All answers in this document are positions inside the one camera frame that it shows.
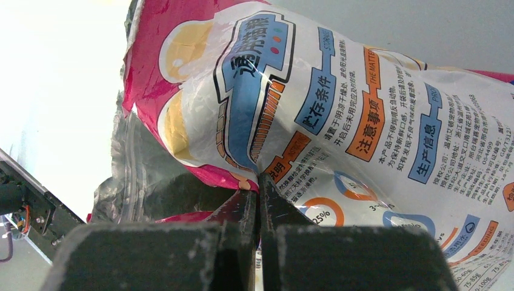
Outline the colourful cat food bag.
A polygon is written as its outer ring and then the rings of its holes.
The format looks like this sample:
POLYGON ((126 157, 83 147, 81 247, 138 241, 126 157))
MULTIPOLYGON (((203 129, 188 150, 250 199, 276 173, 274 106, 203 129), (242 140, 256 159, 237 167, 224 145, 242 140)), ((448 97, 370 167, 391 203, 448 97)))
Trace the colourful cat food bag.
POLYGON ((264 1, 133 1, 93 221, 279 194, 320 226, 412 227, 460 290, 513 261, 513 76, 434 67, 264 1))

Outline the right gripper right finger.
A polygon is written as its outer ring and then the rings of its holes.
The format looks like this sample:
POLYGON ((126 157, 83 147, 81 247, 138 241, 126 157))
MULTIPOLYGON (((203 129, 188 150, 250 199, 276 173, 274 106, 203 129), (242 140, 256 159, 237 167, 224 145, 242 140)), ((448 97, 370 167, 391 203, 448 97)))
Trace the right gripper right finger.
POLYGON ((258 178, 265 290, 456 290, 436 241, 413 227, 322 227, 258 178))

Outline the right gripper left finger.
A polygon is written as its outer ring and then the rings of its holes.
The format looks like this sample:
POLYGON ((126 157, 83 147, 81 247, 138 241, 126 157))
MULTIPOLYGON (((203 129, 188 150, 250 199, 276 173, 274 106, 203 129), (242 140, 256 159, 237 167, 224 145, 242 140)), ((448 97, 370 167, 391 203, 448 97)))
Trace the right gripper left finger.
POLYGON ((253 290, 257 194, 201 222, 87 224, 63 240, 43 290, 253 290))

